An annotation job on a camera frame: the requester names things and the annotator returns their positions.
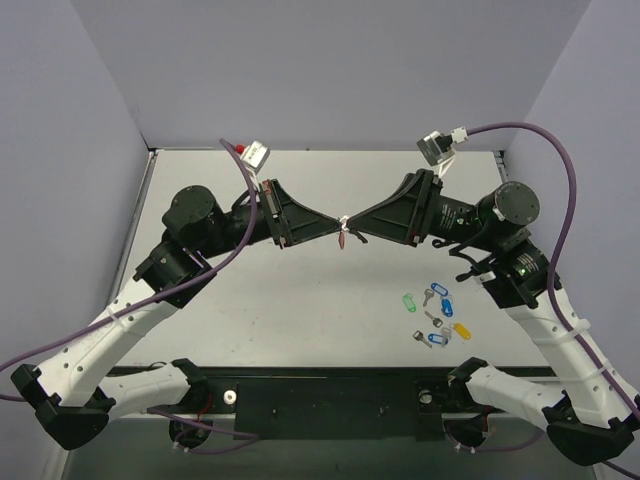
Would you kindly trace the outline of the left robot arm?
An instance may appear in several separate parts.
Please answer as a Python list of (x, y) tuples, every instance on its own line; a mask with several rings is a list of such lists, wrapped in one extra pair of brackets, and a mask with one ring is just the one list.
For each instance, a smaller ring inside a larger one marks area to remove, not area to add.
[(203, 408), (212, 396), (206, 376), (188, 359), (114, 376), (113, 367), (152, 329), (187, 306), (216, 276), (209, 259), (266, 239), (287, 248), (337, 233), (338, 220), (305, 207), (266, 180), (255, 201), (225, 212), (213, 193), (188, 186), (162, 217), (160, 243), (91, 324), (51, 358), (20, 365), (11, 381), (46, 433), (75, 450), (108, 423), (147, 409)]

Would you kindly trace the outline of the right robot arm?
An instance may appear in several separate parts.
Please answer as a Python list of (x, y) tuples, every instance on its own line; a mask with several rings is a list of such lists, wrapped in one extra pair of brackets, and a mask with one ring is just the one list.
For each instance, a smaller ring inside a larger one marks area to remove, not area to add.
[(506, 182), (476, 204), (441, 190), (441, 179), (420, 169), (406, 175), (389, 198), (349, 218), (346, 227), (412, 247), (431, 237), (434, 247), (460, 259), (467, 248), (487, 252), (471, 260), (457, 281), (475, 279), (525, 331), (560, 382), (534, 384), (471, 358), (450, 372), (449, 402), (526, 420), (581, 466), (618, 457), (639, 429), (639, 394), (608, 361), (590, 359), (599, 350), (589, 322), (575, 314), (549, 260), (529, 239), (527, 227), (540, 211), (537, 196), (520, 182)]

